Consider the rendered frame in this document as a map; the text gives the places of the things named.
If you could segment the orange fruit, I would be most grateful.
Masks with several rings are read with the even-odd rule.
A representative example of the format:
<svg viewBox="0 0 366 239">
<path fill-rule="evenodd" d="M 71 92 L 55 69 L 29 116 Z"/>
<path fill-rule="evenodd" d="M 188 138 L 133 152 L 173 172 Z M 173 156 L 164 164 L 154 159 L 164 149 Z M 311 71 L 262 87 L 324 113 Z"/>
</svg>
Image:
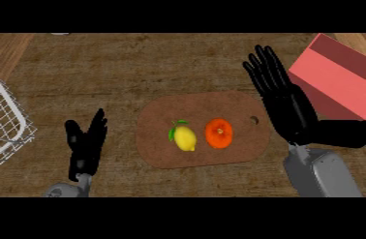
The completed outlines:
<svg viewBox="0 0 366 239">
<path fill-rule="evenodd" d="M 234 141 L 234 127 L 223 118 L 212 119 L 206 124 L 206 142 L 215 149 L 225 149 Z"/>
</svg>

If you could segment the red cardboard box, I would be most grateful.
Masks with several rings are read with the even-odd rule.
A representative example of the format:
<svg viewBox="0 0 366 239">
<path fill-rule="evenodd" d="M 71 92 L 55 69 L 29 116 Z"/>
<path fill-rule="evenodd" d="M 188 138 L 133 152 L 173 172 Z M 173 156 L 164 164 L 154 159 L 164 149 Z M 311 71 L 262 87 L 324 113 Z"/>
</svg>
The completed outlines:
<svg viewBox="0 0 366 239">
<path fill-rule="evenodd" d="M 366 120 L 365 54 L 319 33 L 288 75 L 328 119 Z"/>
</svg>

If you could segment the yellow lemon with green leaf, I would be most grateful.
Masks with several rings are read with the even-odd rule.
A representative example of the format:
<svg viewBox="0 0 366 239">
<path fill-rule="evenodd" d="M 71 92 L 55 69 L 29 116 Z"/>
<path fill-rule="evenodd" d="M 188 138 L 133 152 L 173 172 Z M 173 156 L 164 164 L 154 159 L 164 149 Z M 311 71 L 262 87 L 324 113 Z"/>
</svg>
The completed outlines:
<svg viewBox="0 0 366 239">
<path fill-rule="evenodd" d="M 185 120 L 173 121 L 173 128 L 169 131 L 169 140 L 176 143 L 182 151 L 194 152 L 197 150 L 198 138 L 188 125 L 190 122 Z"/>
</svg>

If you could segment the brown wooden cutting board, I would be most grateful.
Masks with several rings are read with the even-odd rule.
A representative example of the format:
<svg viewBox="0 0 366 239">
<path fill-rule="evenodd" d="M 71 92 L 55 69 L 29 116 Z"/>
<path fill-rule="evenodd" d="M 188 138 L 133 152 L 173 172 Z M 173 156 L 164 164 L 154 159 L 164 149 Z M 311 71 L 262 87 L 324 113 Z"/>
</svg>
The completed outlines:
<svg viewBox="0 0 366 239">
<path fill-rule="evenodd" d="M 207 123 L 223 118 L 234 128 L 232 144 L 215 149 L 207 143 Z M 169 140 L 173 122 L 185 120 L 197 134 L 194 152 L 185 152 Z M 262 102 L 241 91 L 222 91 L 153 100 L 138 118 L 136 145 L 147 163 L 157 168 L 234 164 L 254 160 L 271 139 L 268 114 Z"/>
</svg>

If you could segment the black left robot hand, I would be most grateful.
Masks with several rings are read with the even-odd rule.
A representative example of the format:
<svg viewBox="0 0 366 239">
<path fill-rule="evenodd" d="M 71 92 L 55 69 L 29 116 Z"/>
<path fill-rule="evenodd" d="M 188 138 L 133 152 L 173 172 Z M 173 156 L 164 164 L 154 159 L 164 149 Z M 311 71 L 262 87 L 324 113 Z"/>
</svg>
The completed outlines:
<svg viewBox="0 0 366 239">
<path fill-rule="evenodd" d="M 102 147 L 108 134 L 108 118 L 105 111 L 98 110 L 88 132 L 80 129 L 74 120 L 66 122 L 68 147 L 71 149 L 68 179 L 79 181 L 79 174 L 94 176 L 98 172 Z"/>
</svg>

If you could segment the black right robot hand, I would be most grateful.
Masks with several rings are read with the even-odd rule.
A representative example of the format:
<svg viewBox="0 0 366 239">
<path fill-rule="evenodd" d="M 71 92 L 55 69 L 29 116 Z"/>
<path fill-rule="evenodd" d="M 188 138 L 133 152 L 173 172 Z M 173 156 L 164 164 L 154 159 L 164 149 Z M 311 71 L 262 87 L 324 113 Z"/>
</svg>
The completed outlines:
<svg viewBox="0 0 366 239">
<path fill-rule="evenodd" d="M 312 143 L 362 148 L 366 146 L 366 120 L 321 120 L 311 99 L 293 83 L 274 48 L 254 46 L 244 62 L 266 112 L 280 136 L 293 145 Z"/>
</svg>

